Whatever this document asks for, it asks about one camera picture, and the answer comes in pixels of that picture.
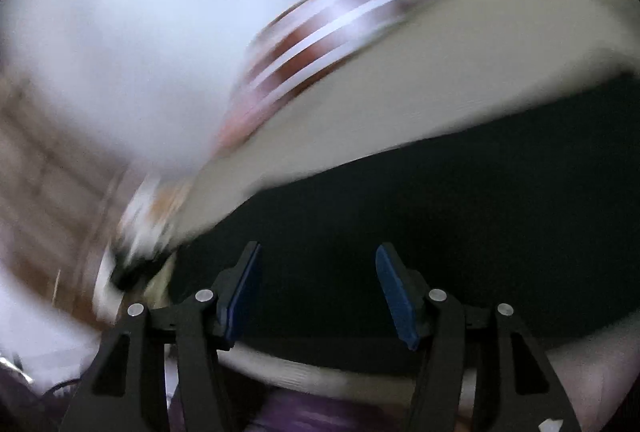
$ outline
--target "blue gripper pad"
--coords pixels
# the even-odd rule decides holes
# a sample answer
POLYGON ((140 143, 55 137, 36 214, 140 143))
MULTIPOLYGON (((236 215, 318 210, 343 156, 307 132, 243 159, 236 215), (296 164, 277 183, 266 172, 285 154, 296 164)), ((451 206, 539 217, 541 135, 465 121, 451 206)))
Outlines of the blue gripper pad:
POLYGON ((236 265, 221 271, 214 282, 216 317, 230 346, 242 334, 257 297, 262 277, 259 256, 260 244, 249 242, 236 265))
POLYGON ((415 351, 420 344, 418 326, 425 321, 424 295, 415 285, 396 249, 389 242, 376 250, 376 272, 398 338, 415 351))

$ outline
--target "purple object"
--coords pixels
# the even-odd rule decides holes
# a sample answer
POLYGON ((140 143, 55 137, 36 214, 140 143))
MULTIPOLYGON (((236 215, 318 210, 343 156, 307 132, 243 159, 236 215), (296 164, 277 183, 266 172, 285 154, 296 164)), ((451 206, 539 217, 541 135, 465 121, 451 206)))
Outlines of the purple object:
POLYGON ((400 423, 381 408, 275 390, 245 432, 396 432, 400 423))

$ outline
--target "white stripe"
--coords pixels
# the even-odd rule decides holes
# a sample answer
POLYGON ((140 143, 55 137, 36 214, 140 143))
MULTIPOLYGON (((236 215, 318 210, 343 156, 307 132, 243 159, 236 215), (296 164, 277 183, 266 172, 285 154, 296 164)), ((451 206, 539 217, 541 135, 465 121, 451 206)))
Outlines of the white stripe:
POLYGON ((361 49, 361 47, 366 46, 371 42, 373 38, 375 38, 376 34, 388 27, 391 24, 395 24, 398 21, 397 18, 391 19, 387 22, 382 22, 372 26, 372 32, 360 36, 355 40, 342 44, 340 47, 329 51, 328 53, 322 55, 318 59, 311 62, 308 66, 300 69, 293 76, 287 78, 284 82, 282 82, 279 86, 277 86, 273 91, 267 94, 263 99, 258 102, 258 104, 252 110, 261 110, 268 105, 276 102, 280 98, 282 98, 285 94, 295 89, 306 79, 311 78, 316 73, 322 71, 325 67, 330 66, 331 64, 335 64, 339 60, 349 56, 351 53, 361 49))
POLYGON ((337 1, 338 0, 307 0, 297 8, 289 11, 283 18, 277 21, 276 24, 268 28, 269 33, 267 36, 263 39, 260 38, 250 45, 250 55, 248 56, 246 67, 250 70, 287 36, 297 30, 310 18, 337 1))
POLYGON ((341 27, 344 27, 347 24, 350 24, 357 18, 360 18, 364 14, 372 11, 380 6, 384 6, 393 0, 370 0, 369 2, 364 3, 361 6, 358 6, 355 9, 352 9, 345 15, 342 15, 335 19, 329 24, 321 27, 319 30, 313 32, 311 35, 306 37, 304 40, 301 40, 295 46, 290 48, 281 54, 278 58, 276 58, 265 70, 263 70, 258 76, 256 76, 246 88, 243 88, 245 91, 252 91, 255 89, 260 83, 262 83, 268 76, 270 76, 274 71, 279 69, 285 62, 291 60, 297 54, 302 53, 306 48, 311 46, 312 44, 318 42, 322 38, 330 35, 331 33, 339 30, 341 27))

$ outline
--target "round metal rivet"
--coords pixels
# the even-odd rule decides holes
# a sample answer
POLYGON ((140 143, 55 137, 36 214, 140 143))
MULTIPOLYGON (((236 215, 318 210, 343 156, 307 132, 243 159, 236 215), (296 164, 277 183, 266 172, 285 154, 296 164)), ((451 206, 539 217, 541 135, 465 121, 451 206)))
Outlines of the round metal rivet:
POLYGON ((513 315, 513 308, 509 304, 498 304, 498 313, 510 317, 513 315))
POLYGON ((441 289, 432 289, 429 291, 429 298, 436 302, 444 302, 447 299, 447 294, 441 289))
POLYGON ((137 317, 144 310, 145 310, 145 307, 142 304, 131 304, 127 308, 127 313, 129 313, 129 315, 132 317, 137 317))
POLYGON ((196 300, 198 302, 208 302, 213 298, 213 291, 210 289, 201 289, 196 293, 196 300))

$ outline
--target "black mat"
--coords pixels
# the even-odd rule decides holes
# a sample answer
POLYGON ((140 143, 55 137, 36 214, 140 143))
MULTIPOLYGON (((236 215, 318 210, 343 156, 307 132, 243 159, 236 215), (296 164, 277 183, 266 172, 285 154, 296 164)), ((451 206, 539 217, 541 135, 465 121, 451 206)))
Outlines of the black mat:
POLYGON ((178 251, 170 297, 249 240, 264 282, 246 341, 286 358, 415 372, 374 268, 405 263, 461 301, 508 302, 547 346, 640 306, 640 84, 571 97, 259 192, 178 251))

